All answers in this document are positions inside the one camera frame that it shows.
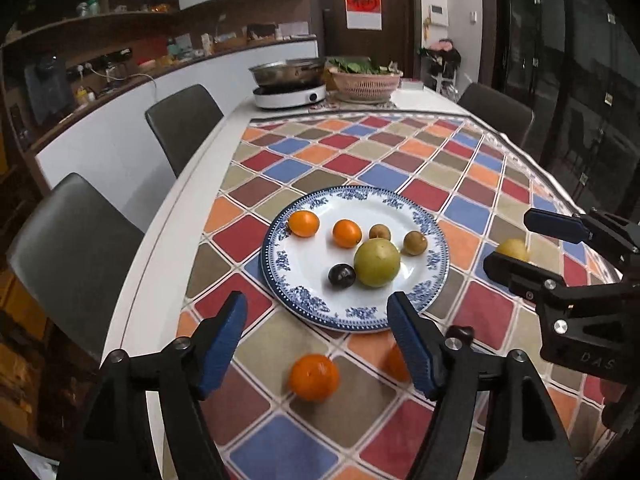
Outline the brown kiwi fruit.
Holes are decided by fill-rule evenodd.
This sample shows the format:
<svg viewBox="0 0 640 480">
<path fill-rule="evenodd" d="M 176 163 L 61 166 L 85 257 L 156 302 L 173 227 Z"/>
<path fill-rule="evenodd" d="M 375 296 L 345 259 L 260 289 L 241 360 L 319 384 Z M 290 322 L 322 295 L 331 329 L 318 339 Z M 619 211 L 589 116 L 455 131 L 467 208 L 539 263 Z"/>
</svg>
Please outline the brown kiwi fruit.
<svg viewBox="0 0 640 480">
<path fill-rule="evenodd" d="M 378 223 L 370 227 L 369 238 L 370 240 L 373 240 L 374 238 L 382 238 L 382 240 L 391 240 L 392 233 L 390 232 L 390 229 L 387 226 L 384 226 L 384 224 Z"/>
<path fill-rule="evenodd" d="M 404 237 L 402 247 L 407 255 L 420 256 L 427 250 L 428 240 L 422 232 L 410 231 Z"/>
</svg>

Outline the green yellow pear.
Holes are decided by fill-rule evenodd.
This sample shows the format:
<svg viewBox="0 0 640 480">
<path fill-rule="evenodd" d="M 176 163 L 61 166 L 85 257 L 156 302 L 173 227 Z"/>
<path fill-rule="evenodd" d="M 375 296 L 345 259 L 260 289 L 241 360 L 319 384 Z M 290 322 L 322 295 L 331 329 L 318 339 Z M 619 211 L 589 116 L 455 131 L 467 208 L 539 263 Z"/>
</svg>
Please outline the green yellow pear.
<svg viewBox="0 0 640 480">
<path fill-rule="evenodd" d="M 399 273 L 400 252 L 389 240 L 367 240 L 354 255 L 354 269 L 364 286 L 383 287 Z"/>
</svg>

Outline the dark purple plum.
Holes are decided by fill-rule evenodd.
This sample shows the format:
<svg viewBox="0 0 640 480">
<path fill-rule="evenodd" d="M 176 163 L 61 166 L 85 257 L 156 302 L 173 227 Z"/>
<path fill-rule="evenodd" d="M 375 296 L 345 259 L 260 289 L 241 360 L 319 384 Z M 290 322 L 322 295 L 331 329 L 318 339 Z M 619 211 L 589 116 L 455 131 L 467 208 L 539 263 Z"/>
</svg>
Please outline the dark purple plum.
<svg viewBox="0 0 640 480">
<path fill-rule="evenodd" d="M 336 288 L 345 289 L 355 284 L 357 279 L 356 272 L 352 266 L 347 263 L 337 263 L 329 270 L 329 283 Z"/>
</svg>

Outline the small orange tangerine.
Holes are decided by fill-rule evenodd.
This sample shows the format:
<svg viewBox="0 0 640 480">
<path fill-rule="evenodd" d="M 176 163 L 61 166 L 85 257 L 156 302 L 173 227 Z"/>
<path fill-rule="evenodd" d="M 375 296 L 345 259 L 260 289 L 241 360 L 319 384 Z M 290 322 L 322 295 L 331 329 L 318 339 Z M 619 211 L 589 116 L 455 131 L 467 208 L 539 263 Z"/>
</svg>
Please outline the small orange tangerine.
<svg viewBox="0 0 640 480">
<path fill-rule="evenodd" d="M 313 237 L 319 226 L 319 218 L 309 210 L 298 210 L 288 217 L 288 229 L 298 237 Z"/>
<path fill-rule="evenodd" d="M 341 219 L 334 224 L 332 238 L 338 247 L 350 249 L 361 242 L 362 232 L 356 222 Z"/>
</svg>

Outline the white kitchen counter cabinet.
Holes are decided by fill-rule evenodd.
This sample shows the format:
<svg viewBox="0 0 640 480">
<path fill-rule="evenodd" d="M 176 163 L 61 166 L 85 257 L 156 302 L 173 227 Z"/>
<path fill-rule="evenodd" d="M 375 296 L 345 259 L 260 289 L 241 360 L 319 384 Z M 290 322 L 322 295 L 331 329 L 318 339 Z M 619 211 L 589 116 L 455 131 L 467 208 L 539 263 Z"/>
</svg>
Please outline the white kitchen counter cabinet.
<svg viewBox="0 0 640 480">
<path fill-rule="evenodd" d="M 227 115 L 253 92 L 251 67 L 317 55 L 318 42 L 311 39 L 225 54 L 180 68 L 81 118 L 40 151 L 35 161 L 49 188 L 76 172 L 145 231 L 176 180 L 145 111 L 192 84 L 201 84 Z"/>
</svg>

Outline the grey chair right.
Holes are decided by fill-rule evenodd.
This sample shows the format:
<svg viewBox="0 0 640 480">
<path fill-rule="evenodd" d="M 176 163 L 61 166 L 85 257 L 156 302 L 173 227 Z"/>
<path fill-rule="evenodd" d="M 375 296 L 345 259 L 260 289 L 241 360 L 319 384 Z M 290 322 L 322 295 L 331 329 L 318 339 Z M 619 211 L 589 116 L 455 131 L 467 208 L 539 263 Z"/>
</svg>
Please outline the grey chair right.
<svg viewBox="0 0 640 480">
<path fill-rule="evenodd" d="M 466 87 L 458 105 L 504 133 L 517 146 L 526 140 L 535 120 L 535 113 L 528 106 L 477 82 Z"/>
</svg>

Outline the grey chair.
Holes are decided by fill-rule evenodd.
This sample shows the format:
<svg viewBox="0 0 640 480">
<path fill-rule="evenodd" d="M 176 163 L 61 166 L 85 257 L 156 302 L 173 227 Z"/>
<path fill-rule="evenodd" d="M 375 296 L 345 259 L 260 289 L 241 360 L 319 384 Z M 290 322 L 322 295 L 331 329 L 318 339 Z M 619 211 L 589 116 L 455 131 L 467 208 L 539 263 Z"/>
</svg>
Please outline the grey chair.
<svg viewBox="0 0 640 480">
<path fill-rule="evenodd" d="M 504 133 L 517 146 L 526 140 L 535 120 L 535 113 L 528 106 L 477 82 L 466 87 L 458 105 Z"/>
<path fill-rule="evenodd" d="M 80 174 L 38 205 L 8 250 L 8 263 L 52 322 L 93 359 L 144 233 Z"/>
<path fill-rule="evenodd" d="M 157 102 L 144 116 L 179 177 L 224 113 L 204 86 L 194 84 Z"/>
</svg>

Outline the near grey chair left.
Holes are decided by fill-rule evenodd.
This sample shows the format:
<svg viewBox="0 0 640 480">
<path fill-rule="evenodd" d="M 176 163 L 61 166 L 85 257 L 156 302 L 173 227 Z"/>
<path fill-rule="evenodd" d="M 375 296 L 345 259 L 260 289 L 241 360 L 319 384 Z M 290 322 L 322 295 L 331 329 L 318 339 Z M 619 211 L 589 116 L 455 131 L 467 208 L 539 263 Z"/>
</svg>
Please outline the near grey chair left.
<svg viewBox="0 0 640 480">
<path fill-rule="evenodd" d="M 80 174 L 38 205 L 8 250 L 8 263 L 52 322 L 93 359 L 144 233 Z"/>
</svg>

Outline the blue white porcelain plate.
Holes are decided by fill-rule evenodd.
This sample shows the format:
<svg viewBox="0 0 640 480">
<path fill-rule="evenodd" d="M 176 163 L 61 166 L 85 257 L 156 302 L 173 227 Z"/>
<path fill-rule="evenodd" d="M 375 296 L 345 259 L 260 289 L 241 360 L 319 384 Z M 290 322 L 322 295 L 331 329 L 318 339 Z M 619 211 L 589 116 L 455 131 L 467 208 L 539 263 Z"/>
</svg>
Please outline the blue white porcelain plate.
<svg viewBox="0 0 640 480">
<path fill-rule="evenodd" d="M 427 210 L 365 185 L 322 188 L 294 200 L 271 222 L 260 250 L 277 300 L 340 332 L 386 330 L 393 292 L 425 311 L 444 289 L 449 267 L 446 237 Z"/>
</svg>

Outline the pink basket with greens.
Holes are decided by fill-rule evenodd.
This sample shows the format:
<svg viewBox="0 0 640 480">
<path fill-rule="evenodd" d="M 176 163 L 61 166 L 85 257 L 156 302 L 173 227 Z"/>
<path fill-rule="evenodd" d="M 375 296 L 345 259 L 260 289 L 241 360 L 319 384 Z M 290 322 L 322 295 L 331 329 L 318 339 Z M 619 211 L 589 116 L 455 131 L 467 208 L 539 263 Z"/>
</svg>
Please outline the pink basket with greens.
<svg viewBox="0 0 640 480">
<path fill-rule="evenodd" d="M 370 58 L 328 58 L 337 96 L 349 103 L 381 104 L 390 100 L 404 73 L 395 62 L 384 66 Z"/>
</svg>

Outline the dark wooden door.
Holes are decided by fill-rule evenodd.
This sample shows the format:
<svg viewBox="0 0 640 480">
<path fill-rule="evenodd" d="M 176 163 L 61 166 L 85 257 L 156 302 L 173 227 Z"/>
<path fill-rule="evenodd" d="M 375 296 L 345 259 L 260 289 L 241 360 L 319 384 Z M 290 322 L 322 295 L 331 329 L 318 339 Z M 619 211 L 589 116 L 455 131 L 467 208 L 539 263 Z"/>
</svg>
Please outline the dark wooden door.
<svg viewBox="0 0 640 480">
<path fill-rule="evenodd" d="M 318 0 L 319 36 L 327 58 L 391 62 L 414 72 L 416 0 Z"/>
</svg>

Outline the far grey chair left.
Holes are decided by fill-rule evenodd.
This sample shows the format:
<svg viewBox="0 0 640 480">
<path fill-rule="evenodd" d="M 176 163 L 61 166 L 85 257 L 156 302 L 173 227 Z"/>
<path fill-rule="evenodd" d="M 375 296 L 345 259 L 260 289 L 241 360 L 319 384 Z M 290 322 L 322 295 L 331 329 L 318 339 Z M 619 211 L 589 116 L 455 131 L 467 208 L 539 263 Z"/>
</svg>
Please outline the far grey chair left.
<svg viewBox="0 0 640 480">
<path fill-rule="evenodd" d="M 179 177 L 224 113 L 204 86 L 194 84 L 157 102 L 144 116 Z"/>
</svg>

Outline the stainless steel pot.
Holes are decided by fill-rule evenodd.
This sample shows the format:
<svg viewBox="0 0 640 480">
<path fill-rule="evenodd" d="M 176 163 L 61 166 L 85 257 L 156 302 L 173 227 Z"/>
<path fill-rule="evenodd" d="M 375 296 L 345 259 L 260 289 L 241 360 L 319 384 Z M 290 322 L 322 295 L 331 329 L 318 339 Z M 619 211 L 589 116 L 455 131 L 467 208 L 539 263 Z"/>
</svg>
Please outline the stainless steel pot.
<svg viewBox="0 0 640 480">
<path fill-rule="evenodd" d="M 324 58 L 293 58 L 250 68 L 260 88 L 320 84 L 326 61 Z"/>
</svg>

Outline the white induction cooker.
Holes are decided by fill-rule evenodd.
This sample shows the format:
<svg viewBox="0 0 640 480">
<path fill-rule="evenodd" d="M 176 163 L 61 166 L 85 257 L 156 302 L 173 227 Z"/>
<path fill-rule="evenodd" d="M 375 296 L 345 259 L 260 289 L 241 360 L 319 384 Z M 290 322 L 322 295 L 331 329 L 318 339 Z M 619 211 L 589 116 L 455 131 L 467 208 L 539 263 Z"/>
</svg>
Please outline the white induction cooker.
<svg viewBox="0 0 640 480">
<path fill-rule="evenodd" d="M 256 88 L 254 102 L 262 110 L 289 110 L 317 105 L 326 99 L 326 86 Z"/>
</svg>

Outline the black water dispenser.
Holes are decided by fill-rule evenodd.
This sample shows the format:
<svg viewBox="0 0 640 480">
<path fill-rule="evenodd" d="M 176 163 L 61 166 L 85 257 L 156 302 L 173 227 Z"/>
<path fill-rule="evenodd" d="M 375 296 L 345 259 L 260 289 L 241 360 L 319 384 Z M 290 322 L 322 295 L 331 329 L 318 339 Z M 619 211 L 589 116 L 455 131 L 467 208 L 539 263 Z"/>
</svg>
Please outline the black water dispenser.
<svg viewBox="0 0 640 480">
<path fill-rule="evenodd" d="M 67 80 L 63 60 L 47 55 L 24 68 L 29 104 L 36 124 L 43 125 L 50 118 L 61 118 L 76 105 L 74 92 Z"/>
</svg>

